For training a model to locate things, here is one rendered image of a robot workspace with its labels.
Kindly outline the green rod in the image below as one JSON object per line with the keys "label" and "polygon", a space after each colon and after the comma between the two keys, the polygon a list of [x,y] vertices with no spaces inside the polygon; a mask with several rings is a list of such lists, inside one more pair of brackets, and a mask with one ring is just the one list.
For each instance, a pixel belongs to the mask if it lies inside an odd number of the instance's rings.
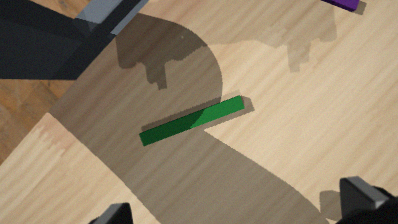
{"label": "green rod", "polygon": [[167,122],[139,134],[143,146],[244,109],[240,95]]}

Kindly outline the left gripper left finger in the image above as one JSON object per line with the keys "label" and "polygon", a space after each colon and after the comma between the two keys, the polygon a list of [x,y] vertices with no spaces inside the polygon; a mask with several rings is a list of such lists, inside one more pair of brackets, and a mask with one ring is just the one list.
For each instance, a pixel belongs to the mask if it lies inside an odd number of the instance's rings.
{"label": "left gripper left finger", "polygon": [[88,224],[133,224],[130,204],[111,204],[101,216],[91,220]]}

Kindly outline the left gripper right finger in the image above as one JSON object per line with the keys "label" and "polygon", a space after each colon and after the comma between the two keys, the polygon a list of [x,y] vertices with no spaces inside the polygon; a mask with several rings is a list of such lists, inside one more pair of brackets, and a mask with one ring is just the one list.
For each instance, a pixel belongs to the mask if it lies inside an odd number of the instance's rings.
{"label": "left gripper right finger", "polygon": [[335,224],[398,224],[398,197],[385,189],[359,176],[340,178],[339,189],[342,219]]}

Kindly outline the purple rod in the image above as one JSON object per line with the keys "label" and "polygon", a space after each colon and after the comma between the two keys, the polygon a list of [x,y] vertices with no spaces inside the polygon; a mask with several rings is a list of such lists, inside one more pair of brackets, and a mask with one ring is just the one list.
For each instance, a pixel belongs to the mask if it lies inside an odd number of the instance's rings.
{"label": "purple rod", "polygon": [[353,12],[357,9],[360,0],[322,0],[339,8]]}

